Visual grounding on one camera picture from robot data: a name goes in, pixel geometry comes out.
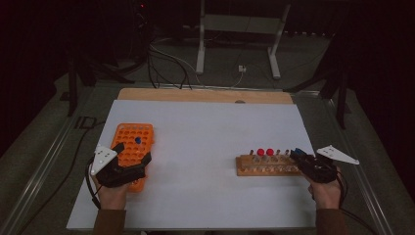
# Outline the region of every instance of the red peg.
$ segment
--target red peg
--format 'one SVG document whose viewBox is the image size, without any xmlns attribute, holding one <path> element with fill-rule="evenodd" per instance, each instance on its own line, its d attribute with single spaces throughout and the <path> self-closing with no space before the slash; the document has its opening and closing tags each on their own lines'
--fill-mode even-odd
<svg viewBox="0 0 415 235">
<path fill-rule="evenodd" d="M 263 149 L 258 149 L 258 150 L 256 151 L 256 154 L 257 154 L 258 156 L 263 156 L 263 155 L 265 154 L 265 151 L 264 151 Z"/>
<path fill-rule="evenodd" d="M 267 149 L 266 150 L 266 155 L 273 156 L 274 155 L 274 150 L 273 149 Z"/>
</svg>

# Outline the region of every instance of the white stand leg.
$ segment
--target white stand leg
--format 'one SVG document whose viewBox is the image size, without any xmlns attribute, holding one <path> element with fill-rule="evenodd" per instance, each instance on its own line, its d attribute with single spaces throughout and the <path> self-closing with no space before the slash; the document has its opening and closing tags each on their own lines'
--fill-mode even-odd
<svg viewBox="0 0 415 235">
<path fill-rule="evenodd" d="M 205 0 L 201 0 L 201 26 L 199 36 L 198 61 L 196 62 L 196 74 L 204 73 L 205 65 Z"/>
<path fill-rule="evenodd" d="M 269 58 L 269 65 L 271 67 L 272 71 L 272 77 L 274 79 L 280 79 L 281 73 L 280 69 L 278 68 L 277 58 L 275 57 L 275 53 L 277 52 L 278 44 L 280 43 L 281 36 L 284 31 L 285 22 L 288 16 L 288 12 L 290 11 L 291 5 L 286 5 L 284 9 L 283 16 L 281 17 L 281 22 L 278 27 L 277 33 L 275 34 L 275 41 L 274 45 L 272 45 L 272 48 L 268 48 L 268 58 Z"/>
</svg>

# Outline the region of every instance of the orange pegboard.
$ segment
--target orange pegboard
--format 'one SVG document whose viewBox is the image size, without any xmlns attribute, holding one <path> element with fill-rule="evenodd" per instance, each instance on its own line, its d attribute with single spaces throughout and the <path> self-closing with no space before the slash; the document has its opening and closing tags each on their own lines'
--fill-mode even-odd
<svg viewBox="0 0 415 235">
<path fill-rule="evenodd" d="M 154 143 L 153 126 L 148 123 L 120 123 L 115 132 L 111 148 L 124 143 L 124 150 L 118 154 L 120 166 L 138 165 L 143 157 L 149 153 Z M 130 192 L 141 192 L 147 178 L 140 178 L 132 182 Z"/>
</svg>

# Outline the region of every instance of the hand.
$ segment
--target hand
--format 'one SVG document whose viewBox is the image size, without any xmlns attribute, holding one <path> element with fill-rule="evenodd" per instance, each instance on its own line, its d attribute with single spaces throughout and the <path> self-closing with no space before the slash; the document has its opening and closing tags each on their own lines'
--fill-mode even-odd
<svg viewBox="0 0 415 235">
<path fill-rule="evenodd" d="M 342 195 L 341 186 L 337 180 L 330 183 L 316 183 L 306 175 L 305 179 L 310 183 L 308 192 L 312 195 L 317 209 L 338 209 Z"/>
<path fill-rule="evenodd" d="M 91 176 L 95 188 L 98 190 L 102 210 L 124 210 L 126 205 L 127 191 L 131 183 L 116 188 L 107 188 L 98 182 L 97 177 Z"/>
</svg>

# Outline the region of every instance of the white tabletop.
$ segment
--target white tabletop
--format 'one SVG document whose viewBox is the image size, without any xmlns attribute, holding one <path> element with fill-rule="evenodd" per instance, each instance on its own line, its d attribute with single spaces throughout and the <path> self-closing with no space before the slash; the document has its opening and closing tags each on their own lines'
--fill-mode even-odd
<svg viewBox="0 0 415 235">
<path fill-rule="evenodd" d="M 237 176 L 235 158 L 258 148 L 312 152 L 296 105 L 115 100 L 99 143 L 119 123 L 151 123 L 153 160 L 141 193 L 127 197 L 126 229 L 313 227 L 301 176 Z M 67 225 L 92 229 L 97 209 L 83 182 Z"/>
</svg>

